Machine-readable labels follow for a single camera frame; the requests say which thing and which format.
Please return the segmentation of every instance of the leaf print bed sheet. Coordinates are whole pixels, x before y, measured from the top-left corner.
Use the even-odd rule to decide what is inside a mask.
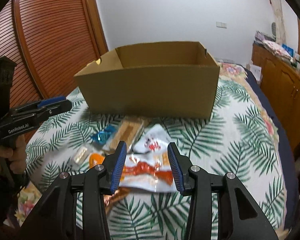
[[[209,173],[236,174],[257,201],[277,232],[286,214],[286,188],[278,153],[279,136],[249,84],[244,68],[220,65],[220,76],[210,120],[154,118],[192,163]],[[123,116],[93,114],[75,89],[68,99],[71,111],[44,122],[27,145],[27,171],[43,192],[63,171],[85,172],[89,160],[77,171],[70,158],[90,136]],[[190,197],[178,192],[134,191],[117,202],[108,215],[111,237],[117,239],[184,239]],[[218,202],[212,195],[212,237],[218,237]],[[82,194],[77,201],[77,225],[82,226]]]

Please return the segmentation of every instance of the dark blue bed edge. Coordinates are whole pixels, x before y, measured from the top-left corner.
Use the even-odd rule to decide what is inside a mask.
[[[279,156],[281,160],[282,172],[287,189],[287,214],[284,228],[291,228],[294,225],[294,212],[299,200],[298,179],[294,166],[293,153],[286,135],[279,119],[275,115],[268,98],[264,95],[261,88],[251,71],[245,69],[247,72],[247,82],[258,96],[263,108],[267,111],[268,116],[272,119],[274,125],[278,128],[279,134]]]

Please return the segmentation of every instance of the metal screw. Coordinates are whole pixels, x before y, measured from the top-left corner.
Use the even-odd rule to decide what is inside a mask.
[[[199,170],[200,170],[200,167],[199,167],[199,166],[197,166],[197,165],[191,166],[191,171],[197,172],[197,171],[199,171]]]
[[[228,172],[228,173],[227,173],[227,177],[228,177],[229,179],[234,179],[234,178],[235,178],[235,174],[232,173],[232,172]]]
[[[65,179],[66,177],[68,177],[68,173],[67,172],[62,172],[60,173],[60,178]]]
[[[104,166],[102,164],[97,164],[96,166],[94,166],[94,168],[97,170],[97,171],[102,171],[104,169]]]

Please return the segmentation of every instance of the open brown box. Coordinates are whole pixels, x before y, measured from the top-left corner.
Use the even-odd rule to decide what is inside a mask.
[[[98,63],[74,76],[92,112],[210,118],[220,68],[199,42],[123,46]]]

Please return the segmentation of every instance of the wall outlet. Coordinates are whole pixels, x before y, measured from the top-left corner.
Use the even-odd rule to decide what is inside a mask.
[[[224,28],[224,29],[227,28],[227,24],[226,24],[226,23],[216,22],[216,24],[217,24],[217,27],[218,27],[218,28]]]

